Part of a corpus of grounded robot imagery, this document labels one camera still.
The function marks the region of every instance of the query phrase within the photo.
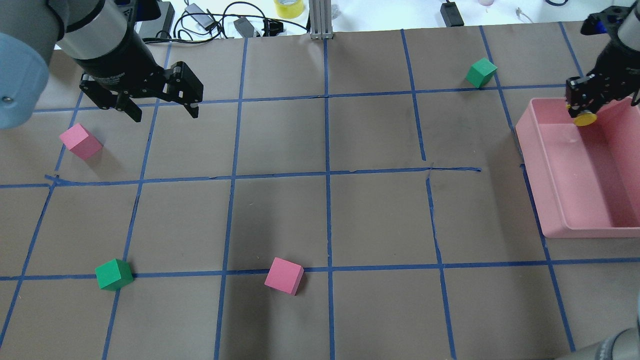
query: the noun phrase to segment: yellow object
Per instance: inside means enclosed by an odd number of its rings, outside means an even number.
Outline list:
[[[276,5],[276,13],[283,19],[293,19],[299,17],[305,9],[302,0],[273,0]]]
[[[576,116],[573,120],[573,123],[576,126],[587,126],[594,123],[594,121],[598,118],[598,115],[594,113],[581,113]]]

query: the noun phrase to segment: green cube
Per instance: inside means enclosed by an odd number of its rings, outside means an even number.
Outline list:
[[[471,65],[467,73],[467,80],[476,88],[480,88],[487,84],[498,68],[486,58],[480,59]]]
[[[122,260],[113,259],[95,268],[100,289],[116,291],[133,282],[129,264]]]

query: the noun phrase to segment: light blue joint cap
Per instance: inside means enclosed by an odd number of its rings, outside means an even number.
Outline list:
[[[49,69],[40,54],[0,33],[0,129],[29,120],[48,79]]]

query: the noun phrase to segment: metal post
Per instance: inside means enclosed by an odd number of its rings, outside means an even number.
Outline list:
[[[331,25],[331,0],[309,0],[311,38],[333,38]]]

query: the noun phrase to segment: pink cube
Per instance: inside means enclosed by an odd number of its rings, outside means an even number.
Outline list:
[[[102,148],[102,144],[82,125],[76,124],[60,135],[69,151],[87,160]]]
[[[295,295],[304,272],[305,269],[298,264],[275,258],[264,284],[289,295]]]

